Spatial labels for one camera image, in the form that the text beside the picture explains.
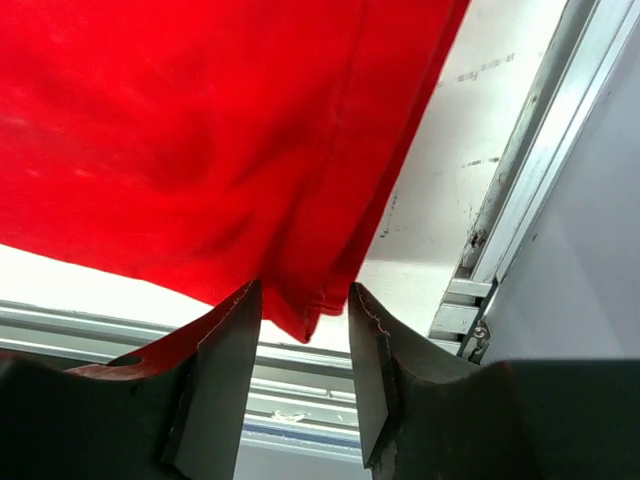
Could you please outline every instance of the metal bracket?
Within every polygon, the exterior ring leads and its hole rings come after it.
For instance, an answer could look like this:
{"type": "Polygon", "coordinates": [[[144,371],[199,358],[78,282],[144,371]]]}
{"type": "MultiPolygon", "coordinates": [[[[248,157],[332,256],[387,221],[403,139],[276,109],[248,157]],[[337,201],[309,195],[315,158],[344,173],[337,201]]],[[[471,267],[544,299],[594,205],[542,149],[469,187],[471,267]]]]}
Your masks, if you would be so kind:
{"type": "Polygon", "coordinates": [[[471,325],[469,333],[465,335],[460,345],[458,356],[476,365],[480,364],[482,357],[487,353],[491,344],[491,329],[486,318],[493,306],[499,286],[498,281],[494,280],[491,290],[489,290],[489,293],[480,304],[478,315],[471,325]]]}

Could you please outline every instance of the dark stain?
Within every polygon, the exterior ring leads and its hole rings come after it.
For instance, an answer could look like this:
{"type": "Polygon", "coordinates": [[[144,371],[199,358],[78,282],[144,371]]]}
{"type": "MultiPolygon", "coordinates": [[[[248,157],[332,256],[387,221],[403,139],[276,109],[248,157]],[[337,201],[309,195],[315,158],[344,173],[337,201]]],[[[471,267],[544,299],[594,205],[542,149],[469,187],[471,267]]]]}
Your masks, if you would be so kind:
{"type": "Polygon", "coordinates": [[[471,238],[471,248],[482,247],[487,242],[483,232],[476,232],[471,238]]]}
{"type": "Polygon", "coordinates": [[[396,209],[396,202],[398,201],[398,191],[395,190],[393,192],[393,200],[391,200],[391,206],[389,207],[389,216],[387,217],[387,223],[384,226],[384,230],[380,234],[380,238],[384,238],[389,235],[389,227],[391,226],[391,217],[393,216],[393,211],[396,209]]]}
{"type": "Polygon", "coordinates": [[[475,167],[476,165],[484,165],[485,163],[498,163],[500,157],[491,157],[485,160],[474,160],[473,162],[465,163],[462,168],[475,167]]]}
{"type": "Polygon", "coordinates": [[[609,90],[609,91],[605,94],[605,96],[604,96],[604,100],[603,100],[603,102],[602,102],[603,104],[604,104],[604,103],[607,103],[607,102],[609,101],[609,97],[611,96],[611,92],[612,92],[612,90],[609,90]]]}
{"type": "Polygon", "coordinates": [[[478,75],[480,75],[482,72],[486,72],[487,70],[493,70],[494,68],[498,68],[501,65],[504,65],[505,63],[513,62],[514,58],[515,58],[515,53],[510,53],[506,57],[496,58],[495,60],[491,60],[487,63],[483,63],[482,65],[480,65],[480,68],[478,70],[473,70],[467,73],[463,73],[462,75],[458,75],[457,81],[458,82],[467,82],[469,80],[475,81],[478,79],[478,75]]]}

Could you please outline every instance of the white surface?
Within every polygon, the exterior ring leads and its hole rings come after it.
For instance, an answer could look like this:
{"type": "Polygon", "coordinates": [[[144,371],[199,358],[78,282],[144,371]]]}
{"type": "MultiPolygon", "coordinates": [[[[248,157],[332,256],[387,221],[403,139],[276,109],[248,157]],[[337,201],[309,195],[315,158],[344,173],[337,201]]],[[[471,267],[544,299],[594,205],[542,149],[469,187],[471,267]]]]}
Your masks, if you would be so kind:
{"type": "MultiPolygon", "coordinates": [[[[564,0],[474,0],[422,119],[360,280],[422,334],[431,326],[564,0]]],[[[207,310],[183,295],[0,246],[0,298],[180,325],[207,310]]],[[[265,324],[262,340],[292,342],[265,324]]],[[[348,349],[344,317],[312,346],[348,349]]]]}

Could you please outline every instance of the metal bar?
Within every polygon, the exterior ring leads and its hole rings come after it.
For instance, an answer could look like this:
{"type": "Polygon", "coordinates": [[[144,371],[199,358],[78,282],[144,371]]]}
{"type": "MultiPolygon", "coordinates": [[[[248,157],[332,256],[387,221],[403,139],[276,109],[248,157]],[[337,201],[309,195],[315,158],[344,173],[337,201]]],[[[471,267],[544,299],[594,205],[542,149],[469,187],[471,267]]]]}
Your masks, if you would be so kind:
{"type": "Polygon", "coordinates": [[[457,355],[460,351],[460,342],[453,342],[450,340],[435,340],[429,337],[429,341],[434,345],[437,345],[445,352],[449,352],[452,355],[457,355]]]}
{"type": "Polygon", "coordinates": [[[262,363],[264,362],[260,361],[253,367],[253,377],[256,379],[318,389],[331,394],[353,393],[351,370],[348,376],[336,376],[330,370],[309,371],[306,365],[299,363],[278,363],[272,366],[262,363]]]}
{"type": "Polygon", "coordinates": [[[447,288],[447,293],[468,295],[470,297],[486,297],[491,290],[490,283],[474,282],[464,278],[453,278],[447,288]]]}
{"type": "Polygon", "coordinates": [[[326,458],[341,462],[362,463],[359,447],[334,445],[314,436],[292,436],[289,431],[269,429],[255,431],[253,425],[246,425],[242,431],[240,445],[267,448],[282,452],[298,453],[313,457],[326,458]]]}
{"type": "Polygon", "coordinates": [[[492,229],[597,1],[568,0],[565,5],[464,248],[460,262],[468,272],[464,278],[469,278],[488,242],[499,241],[492,229]]]}
{"type": "Polygon", "coordinates": [[[466,334],[478,315],[477,307],[442,304],[431,326],[432,331],[466,334]]]}
{"type": "Polygon", "coordinates": [[[35,355],[47,355],[50,357],[70,358],[72,360],[79,360],[87,363],[107,363],[115,358],[111,355],[75,350],[72,348],[43,345],[41,343],[10,340],[6,338],[0,338],[0,349],[33,353],[35,355]]]}
{"type": "Polygon", "coordinates": [[[286,382],[278,382],[274,380],[265,380],[262,378],[253,378],[251,387],[256,391],[269,392],[271,394],[298,395],[307,398],[317,398],[321,400],[331,399],[334,402],[342,402],[344,404],[353,404],[356,401],[355,393],[349,391],[328,390],[326,388],[308,387],[295,385],[295,387],[286,382]]]}
{"type": "Polygon", "coordinates": [[[596,98],[636,24],[638,0],[600,1],[590,13],[545,116],[526,148],[471,280],[502,279],[531,222],[547,198],[596,98]]]}
{"type": "MultiPolygon", "coordinates": [[[[165,325],[64,312],[6,301],[0,301],[0,326],[98,340],[128,347],[146,345],[174,330],[165,325]]],[[[443,342],[439,346],[445,349],[450,347],[447,342],[443,342]]],[[[331,367],[344,372],[351,371],[351,360],[347,354],[329,350],[261,342],[258,345],[257,357],[263,363],[266,360],[273,360],[331,367]]]]}
{"type": "Polygon", "coordinates": [[[276,420],[287,422],[311,421],[330,425],[358,425],[355,402],[333,401],[325,398],[307,399],[300,395],[275,394],[259,388],[251,388],[247,410],[271,415],[276,420]]]}
{"type": "Polygon", "coordinates": [[[251,412],[247,410],[245,415],[245,425],[252,425],[264,429],[272,429],[284,435],[300,438],[301,436],[324,439],[327,443],[350,445],[360,448],[360,436],[357,428],[338,428],[327,424],[315,424],[307,422],[297,422],[274,418],[274,415],[251,412]]]}

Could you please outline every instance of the red cloth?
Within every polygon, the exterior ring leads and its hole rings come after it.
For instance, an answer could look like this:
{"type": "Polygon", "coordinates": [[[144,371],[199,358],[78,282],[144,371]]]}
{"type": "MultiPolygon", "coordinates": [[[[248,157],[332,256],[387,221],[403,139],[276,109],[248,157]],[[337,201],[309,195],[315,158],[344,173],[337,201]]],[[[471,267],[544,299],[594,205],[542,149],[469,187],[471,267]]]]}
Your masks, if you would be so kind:
{"type": "Polygon", "coordinates": [[[341,310],[468,0],[7,0],[0,243],[341,310]]]}

